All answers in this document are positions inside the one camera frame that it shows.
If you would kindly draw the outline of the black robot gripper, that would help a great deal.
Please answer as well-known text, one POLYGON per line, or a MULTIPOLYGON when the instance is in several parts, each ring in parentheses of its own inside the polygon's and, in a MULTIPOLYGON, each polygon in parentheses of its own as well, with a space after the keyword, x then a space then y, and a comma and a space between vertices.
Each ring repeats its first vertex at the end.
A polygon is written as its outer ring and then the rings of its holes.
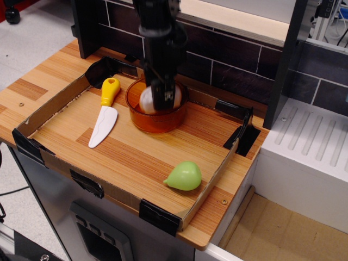
POLYGON ((170 24, 141 22, 139 33, 143 36, 144 77, 151 86, 156 111, 174 108, 177 67, 186 61, 188 35, 184 26, 173 21, 170 24))

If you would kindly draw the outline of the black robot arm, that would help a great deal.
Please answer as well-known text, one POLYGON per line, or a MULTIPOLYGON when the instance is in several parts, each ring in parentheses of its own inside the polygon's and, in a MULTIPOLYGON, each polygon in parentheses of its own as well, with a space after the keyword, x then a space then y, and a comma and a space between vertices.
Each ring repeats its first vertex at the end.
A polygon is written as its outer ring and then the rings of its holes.
POLYGON ((186 62, 188 35, 176 21, 180 1, 133 1, 144 37, 144 71, 155 110, 175 104, 177 67, 186 62))

